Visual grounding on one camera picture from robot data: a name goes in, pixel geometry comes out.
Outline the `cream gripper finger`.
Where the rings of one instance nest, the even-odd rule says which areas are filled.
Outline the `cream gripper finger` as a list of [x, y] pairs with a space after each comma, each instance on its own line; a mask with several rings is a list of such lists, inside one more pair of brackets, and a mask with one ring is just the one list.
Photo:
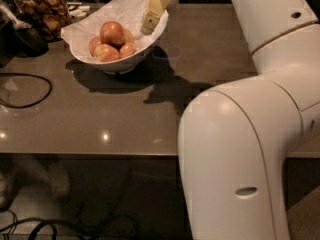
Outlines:
[[142, 17], [140, 31], [151, 35], [156, 29], [170, 0], [145, 0], [145, 11]]

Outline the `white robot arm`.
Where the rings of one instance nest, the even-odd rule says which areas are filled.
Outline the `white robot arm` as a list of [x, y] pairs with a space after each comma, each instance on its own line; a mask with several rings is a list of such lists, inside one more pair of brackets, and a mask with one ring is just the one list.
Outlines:
[[319, 20], [306, 0], [231, 0], [257, 74], [199, 94], [178, 155], [193, 240], [290, 240], [283, 163], [319, 125]]

